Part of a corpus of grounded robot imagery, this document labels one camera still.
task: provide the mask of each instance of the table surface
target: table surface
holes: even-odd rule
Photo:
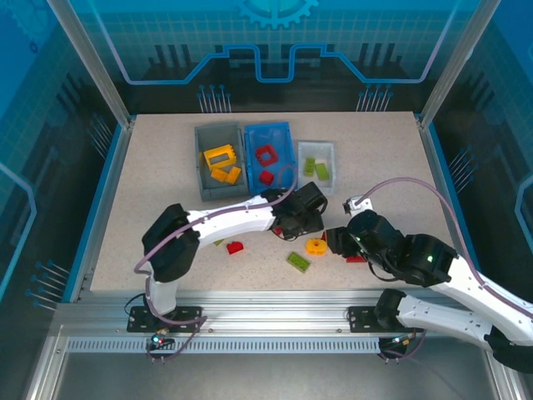
[[[141,237],[174,203],[186,210],[217,208],[243,198],[202,202],[198,190],[194,127],[208,123],[288,121],[297,153],[298,140],[333,142],[336,193],[328,196],[325,228],[349,221],[342,209],[347,198],[360,195],[388,178],[406,176],[433,184],[416,120],[411,112],[280,112],[139,115],[127,149],[111,214],[92,280],[94,292],[142,291],[144,277],[133,266],[142,257]],[[442,207],[435,196],[412,183],[396,183],[371,196],[374,209],[408,233],[429,233],[451,244]],[[330,290],[405,287],[373,277],[364,263],[346,263],[328,253],[306,254],[308,238],[284,242],[271,232],[233,237],[244,251],[230,256],[226,240],[199,251],[182,277],[188,290]],[[311,261],[306,273],[286,262],[291,252]]]

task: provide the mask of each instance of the yellow block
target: yellow block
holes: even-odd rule
[[[234,185],[240,175],[241,169],[239,167],[232,167],[232,170],[227,174],[226,182]]]
[[[209,171],[212,171],[213,168],[227,167],[228,165],[232,165],[237,162],[237,156],[235,155],[235,152],[233,151],[233,147],[231,144],[226,144],[224,146],[212,148],[211,150],[207,150],[203,152],[203,155],[206,158]],[[227,160],[211,163],[212,158],[223,156],[223,155],[227,155]]]
[[[327,243],[322,239],[309,239],[306,243],[306,251],[314,256],[326,254]]]
[[[220,182],[225,182],[227,179],[227,172],[222,171],[220,168],[213,168],[211,171],[211,178]]]

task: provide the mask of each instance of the plastic bin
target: plastic bin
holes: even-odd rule
[[[321,181],[313,171],[312,177],[304,175],[306,159],[315,158],[315,164],[323,163],[329,175],[329,179]],[[336,188],[336,169],[335,169],[335,148],[331,142],[298,142],[298,186],[301,187],[306,183],[313,181],[320,188],[322,193],[331,195],[335,193]]]
[[[242,145],[242,133],[238,124],[224,123],[206,125],[194,128],[194,136],[197,152],[197,177],[200,186],[202,201],[210,201],[218,198],[230,198],[248,194],[248,181],[246,175],[246,163]],[[237,155],[237,162],[233,165],[221,168],[229,173],[232,167],[239,167],[241,176],[234,185],[227,182],[218,182],[211,177],[211,171],[207,166],[203,152],[212,148],[219,148],[225,144],[231,144]]]
[[[265,123],[261,125],[248,125],[244,128],[244,143],[247,150],[247,173],[250,185],[250,194],[259,194],[268,188],[289,188],[292,185],[294,174],[286,165],[292,165],[296,171],[296,159],[292,149],[291,129],[288,122]],[[263,167],[256,157],[256,150],[270,144],[279,157],[278,161]],[[284,168],[281,175],[281,186],[278,173]],[[267,170],[274,174],[274,182],[267,186],[259,181],[259,175]]]

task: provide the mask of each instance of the gear logo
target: gear logo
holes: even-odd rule
[[[48,28],[50,15],[45,0],[0,0],[0,13],[6,10],[33,41],[37,41]]]
[[[288,28],[291,23],[300,23],[302,16],[311,15],[311,7],[318,6],[318,0],[237,0],[241,17],[248,17],[250,23],[259,23],[278,29]]]

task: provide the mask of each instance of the green block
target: green block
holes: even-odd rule
[[[316,175],[321,181],[328,181],[330,174],[327,173],[326,164],[315,164]]]
[[[296,252],[292,252],[291,255],[289,255],[289,257],[287,258],[287,262],[291,264],[294,268],[299,270],[301,273],[307,271],[307,269],[311,265],[310,262],[308,262],[304,257],[302,257]]]
[[[306,158],[306,166],[303,168],[303,174],[306,177],[312,177],[315,173],[315,159],[313,157]]]

